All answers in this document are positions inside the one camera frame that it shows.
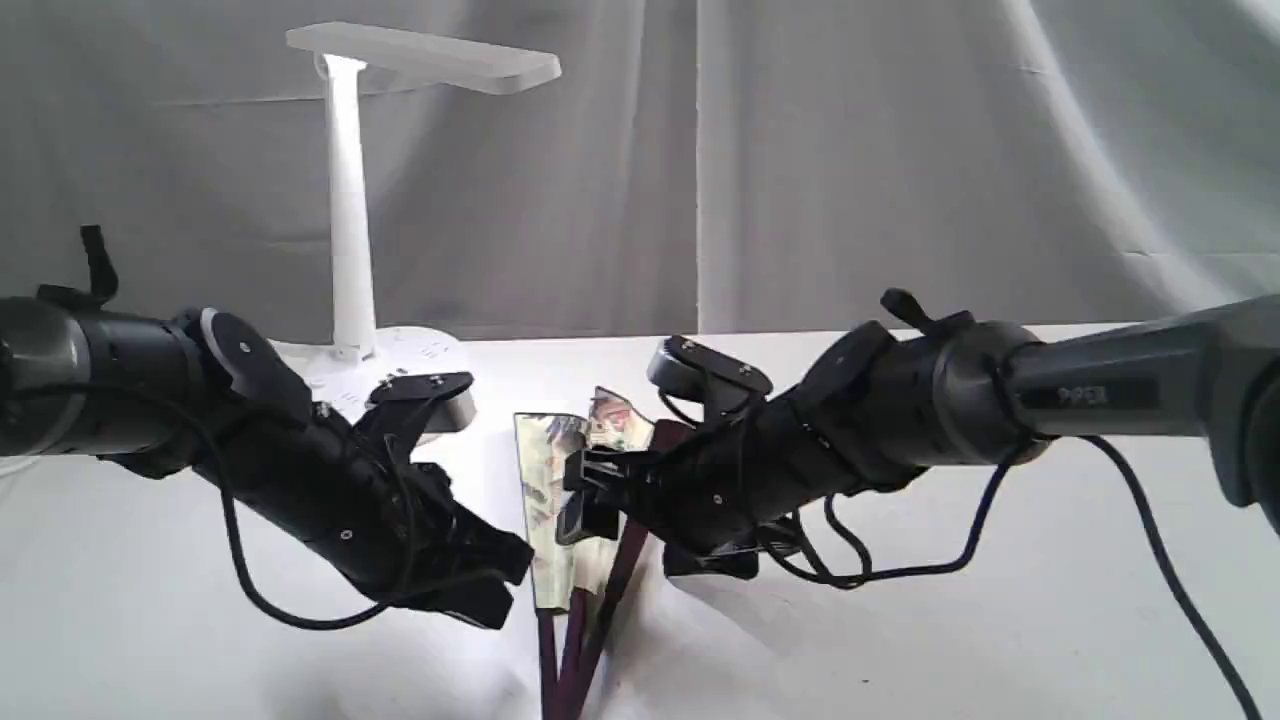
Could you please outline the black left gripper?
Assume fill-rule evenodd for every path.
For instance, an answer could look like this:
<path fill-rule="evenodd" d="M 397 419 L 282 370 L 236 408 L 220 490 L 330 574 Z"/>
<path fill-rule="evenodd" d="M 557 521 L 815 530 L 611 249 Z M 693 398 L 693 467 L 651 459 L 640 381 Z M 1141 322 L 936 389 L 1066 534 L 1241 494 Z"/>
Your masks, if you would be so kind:
<path fill-rule="evenodd" d="M 215 416 L 225 471 L 205 477 L 320 559 L 371 601 L 499 630 L 532 565 L 532 548 L 452 495 L 434 462 L 387 437 L 374 442 L 339 413 L 306 402 L 302 418 L 257 404 Z"/>

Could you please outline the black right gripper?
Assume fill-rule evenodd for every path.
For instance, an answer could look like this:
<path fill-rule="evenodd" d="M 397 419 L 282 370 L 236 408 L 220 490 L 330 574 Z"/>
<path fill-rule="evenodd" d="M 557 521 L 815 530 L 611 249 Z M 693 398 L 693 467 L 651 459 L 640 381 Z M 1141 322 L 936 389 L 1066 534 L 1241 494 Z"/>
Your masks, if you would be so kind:
<path fill-rule="evenodd" d="M 669 544 L 707 555 L 819 498 L 900 488 L 900 464 L 867 430 L 783 395 L 662 455 L 572 452 L 563 492 L 595 495 L 570 496 L 558 511 L 554 539 L 558 546 L 618 541 L 626 516 Z M 650 496 L 653 505 L 639 502 Z"/>

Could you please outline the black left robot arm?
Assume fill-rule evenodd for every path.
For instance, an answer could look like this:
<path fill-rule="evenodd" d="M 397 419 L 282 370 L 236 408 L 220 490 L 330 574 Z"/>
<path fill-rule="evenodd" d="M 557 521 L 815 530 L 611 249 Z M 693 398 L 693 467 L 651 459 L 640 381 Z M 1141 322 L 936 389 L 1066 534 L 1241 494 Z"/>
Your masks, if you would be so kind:
<path fill-rule="evenodd" d="M 532 548 L 460 502 L 412 455 L 471 420 L 467 372 L 394 375 L 348 420 L 244 319 L 212 307 L 165 322 L 46 288 L 3 300 L 3 456 L 86 456 L 138 477 L 192 471 L 219 493 L 236 579 L 269 618 L 333 632 L 389 609 L 500 629 Z M 369 609 L 303 618 L 250 574 L 239 509 L 334 568 Z"/>

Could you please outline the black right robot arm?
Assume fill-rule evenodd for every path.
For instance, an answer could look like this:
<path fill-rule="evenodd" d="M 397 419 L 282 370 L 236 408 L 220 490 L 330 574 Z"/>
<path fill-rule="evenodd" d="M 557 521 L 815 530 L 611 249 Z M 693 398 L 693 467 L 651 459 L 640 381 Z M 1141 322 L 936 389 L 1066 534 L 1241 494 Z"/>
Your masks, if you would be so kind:
<path fill-rule="evenodd" d="M 740 361 L 667 340 L 650 382 L 710 419 L 669 448 L 584 450 L 556 541 L 613 539 L 623 514 L 707 557 L 831 495 L 1083 436 L 1202 437 L 1226 501 L 1277 521 L 1276 296 L 1056 342 L 968 311 L 927 316 L 900 288 L 882 304 L 916 337 L 864 323 L 776 396 Z"/>

